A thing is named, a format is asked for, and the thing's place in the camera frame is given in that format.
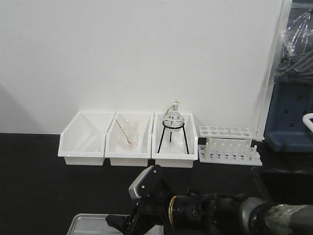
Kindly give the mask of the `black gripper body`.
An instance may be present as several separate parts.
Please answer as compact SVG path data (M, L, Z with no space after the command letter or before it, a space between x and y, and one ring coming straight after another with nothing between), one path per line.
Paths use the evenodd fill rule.
M153 227L155 225L161 225L172 230L173 227L170 223L168 208L173 197L174 193L171 190L168 181L162 178L161 182L157 184L148 197L137 199L137 202L139 201L145 204L145 210L151 217Z

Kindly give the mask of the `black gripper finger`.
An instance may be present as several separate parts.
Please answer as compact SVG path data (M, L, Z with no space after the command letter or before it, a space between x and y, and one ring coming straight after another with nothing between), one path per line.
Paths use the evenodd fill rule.
M133 217L131 215L109 214L106 217L106 222L110 227L113 227L122 233L132 233L132 219Z
M145 210L143 202L136 202L135 208L126 220L124 235L144 235L153 227L151 217Z

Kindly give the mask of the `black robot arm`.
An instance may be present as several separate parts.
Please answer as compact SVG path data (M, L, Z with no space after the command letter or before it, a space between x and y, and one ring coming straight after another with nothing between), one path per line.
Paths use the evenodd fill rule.
M143 235L156 225L171 233L205 235L311 235L312 205L267 203L257 197L223 193L176 195L167 181L144 183L129 215L108 215L107 224L124 235Z

